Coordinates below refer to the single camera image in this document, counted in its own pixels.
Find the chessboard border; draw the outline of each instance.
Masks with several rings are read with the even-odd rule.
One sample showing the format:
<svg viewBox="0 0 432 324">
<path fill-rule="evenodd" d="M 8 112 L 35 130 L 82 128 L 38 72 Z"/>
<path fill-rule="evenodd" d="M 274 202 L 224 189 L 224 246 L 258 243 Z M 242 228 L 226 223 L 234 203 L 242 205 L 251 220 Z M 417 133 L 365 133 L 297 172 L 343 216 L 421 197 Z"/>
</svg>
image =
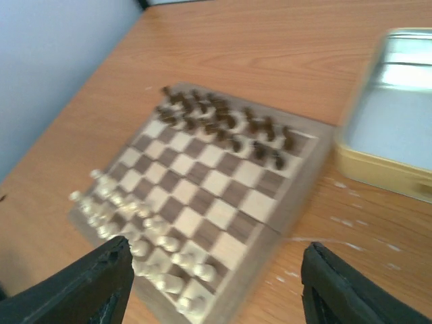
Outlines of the chessboard border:
<svg viewBox="0 0 432 324">
<path fill-rule="evenodd" d="M 281 239 L 298 220 L 301 214 L 300 209 L 304 206 L 304 202 L 308 198 L 308 192 L 312 189 L 315 179 L 321 172 L 325 158 L 331 149 L 335 127 L 195 84 L 179 83 L 172 86 L 171 89 L 174 92 L 189 91 L 192 89 L 197 89 L 200 92 L 216 92 L 231 102 L 241 103 L 241 105 L 251 105 L 259 115 L 270 115 L 275 120 L 282 119 L 285 124 L 295 125 L 295 130 L 316 137 L 313 138 L 316 143 L 314 143 L 315 147 L 312 153 L 303 160 L 300 172 L 290 180 L 289 185 L 295 184 L 296 180 L 301 176 L 303 177 L 302 183 L 295 186 L 290 185 L 288 191 L 280 198 L 280 203 L 276 210 L 272 212 L 269 220 L 263 224 L 261 232 L 258 233 L 252 246 L 248 248 L 246 256 L 241 260 L 240 265 L 231 278 L 231 281 L 237 284 L 228 285 L 225 288 L 224 292 L 215 301 L 206 319 L 202 322 L 202 324 L 227 324 L 241 311 L 242 304 L 246 302 L 248 293 L 252 291 L 259 281 L 260 274 L 264 272 L 265 265 L 273 259 L 273 255 Z M 119 152 L 110 159 L 109 163 L 118 160 L 123 152 L 133 143 L 134 139 L 142 133 L 148 123 L 155 117 L 156 113 L 154 111 L 149 114 L 142 127 L 133 133 L 129 140 L 119 149 Z M 112 167 L 113 165 L 110 163 L 104 171 L 108 172 Z M 93 183 L 86 191 L 86 194 L 92 193 L 94 189 L 95 184 Z M 96 230 L 87 224 L 85 217 L 76 206 L 70 211 L 68 218 L 78 231 L 94 246 L 99 246 L 105 242 L 97 236 Z M 146 307 L 161 323 L 190 324 L 185 316 L 177 312 L 172 302 L 145 278 L 136 277 L 134 280 L 134 289 L 138 297 L 143 300 Z"/>
</svg>

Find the table surface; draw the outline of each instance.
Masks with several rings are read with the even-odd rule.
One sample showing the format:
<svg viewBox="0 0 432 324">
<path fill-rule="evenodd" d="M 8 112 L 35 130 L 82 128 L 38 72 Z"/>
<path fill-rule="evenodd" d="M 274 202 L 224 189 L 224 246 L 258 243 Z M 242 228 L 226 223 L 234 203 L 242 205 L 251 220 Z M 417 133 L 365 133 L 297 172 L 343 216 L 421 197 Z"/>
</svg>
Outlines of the table surface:
<svg viewBox="0 0 432 324">
<path fill-rule="evenodd" d="M 67 221 L 90 185 L 179 81 L 338 124 L 389 28 L 426 27 L 428 1 L 215 0 L 150 8 L 63 110 L 0 193 L 0 282 L 16 294 L 92 246 Z M 432 317 L 432 206 L 344 178 L 330 156 L 292 233 L 235 323 L 304 323 L 300 265 L 318 240 Z M 132 293 L 124 323 L 157 323 Z"/>
</svg>

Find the chessboard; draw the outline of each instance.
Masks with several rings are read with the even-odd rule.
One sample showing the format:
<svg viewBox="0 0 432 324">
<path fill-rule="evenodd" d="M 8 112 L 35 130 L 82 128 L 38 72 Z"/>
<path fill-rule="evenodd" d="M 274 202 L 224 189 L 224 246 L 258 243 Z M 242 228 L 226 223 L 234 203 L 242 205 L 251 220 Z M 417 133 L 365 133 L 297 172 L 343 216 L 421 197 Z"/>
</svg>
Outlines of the chessboard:
<svg viewBox="0 0 432 324">
<path fill-rule="evenodd" d="M 134 289 L 164 324 L 226 324 L 297 220 L 334 127 L 193 84 L 162 102 L 71 221 L 130 241 Z"/>
</svg>

